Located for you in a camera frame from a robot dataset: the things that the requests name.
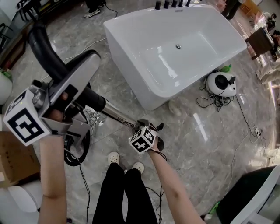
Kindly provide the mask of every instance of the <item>person's right arm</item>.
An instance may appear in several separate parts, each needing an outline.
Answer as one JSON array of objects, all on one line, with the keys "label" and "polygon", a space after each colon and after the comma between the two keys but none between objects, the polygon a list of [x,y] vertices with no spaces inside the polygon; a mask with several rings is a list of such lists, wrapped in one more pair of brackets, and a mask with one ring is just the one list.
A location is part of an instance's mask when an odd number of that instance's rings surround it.
[{"label": "person's right arm", "polygon": [[205,224],[191,203],[178,174],[160,154],[149,152],[149,155],[157,170],[175,223]]}]

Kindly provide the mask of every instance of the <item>white robot vacuum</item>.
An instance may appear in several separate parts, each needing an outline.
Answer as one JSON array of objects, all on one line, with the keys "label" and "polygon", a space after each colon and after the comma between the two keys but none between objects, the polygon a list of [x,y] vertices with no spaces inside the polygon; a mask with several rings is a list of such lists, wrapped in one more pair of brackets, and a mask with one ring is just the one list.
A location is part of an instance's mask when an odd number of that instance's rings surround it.
[{"label": "white robot vacuum", "polygon": [[226,72],[215,72],[206,78],[206,89],[221,97],[231,97],[236,94],[235,76]]}]

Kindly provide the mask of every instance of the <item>finger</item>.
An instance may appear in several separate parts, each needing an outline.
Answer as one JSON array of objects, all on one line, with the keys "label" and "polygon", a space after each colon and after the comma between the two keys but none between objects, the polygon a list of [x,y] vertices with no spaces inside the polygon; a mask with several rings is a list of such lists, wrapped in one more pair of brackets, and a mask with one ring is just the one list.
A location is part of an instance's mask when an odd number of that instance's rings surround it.
[{"label": "finger", "polygon": [[61,98],[62,98],[63,100],[67,100],[67,98],[68,98],[68,93],[63,92],[63,93],[61,94]]}]

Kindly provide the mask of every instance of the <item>white cube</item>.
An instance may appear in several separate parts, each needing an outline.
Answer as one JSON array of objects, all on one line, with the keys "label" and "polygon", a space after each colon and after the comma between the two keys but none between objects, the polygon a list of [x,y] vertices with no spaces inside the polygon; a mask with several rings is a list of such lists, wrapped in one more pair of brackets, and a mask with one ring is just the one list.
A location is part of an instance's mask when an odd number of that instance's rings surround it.
[{"label": "white cube", "polygon": [[139,154],[142,154],[148,149],[152,148],[155,136],[147,127],[144,127],[131,136],[128,140],[131,147]]}]

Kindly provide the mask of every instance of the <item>black and white marker cube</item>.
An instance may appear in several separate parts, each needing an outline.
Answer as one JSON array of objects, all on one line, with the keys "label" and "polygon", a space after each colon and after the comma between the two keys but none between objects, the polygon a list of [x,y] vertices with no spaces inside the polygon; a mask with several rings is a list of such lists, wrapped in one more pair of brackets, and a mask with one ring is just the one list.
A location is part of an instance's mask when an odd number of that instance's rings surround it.
[{"label": "black and white marker cube", "polygon": [[129,138],[129,144],[139,154],[142,154],[152,148],[155,138],[156,136],[147,127],[144,127]]},{"label": "black and white marker cube", "polygon": [[34,94],[27,88],[9,105],[3,119],[11,132],[25,146],[50,134],[38,117],[32,103],[33,97]]}]

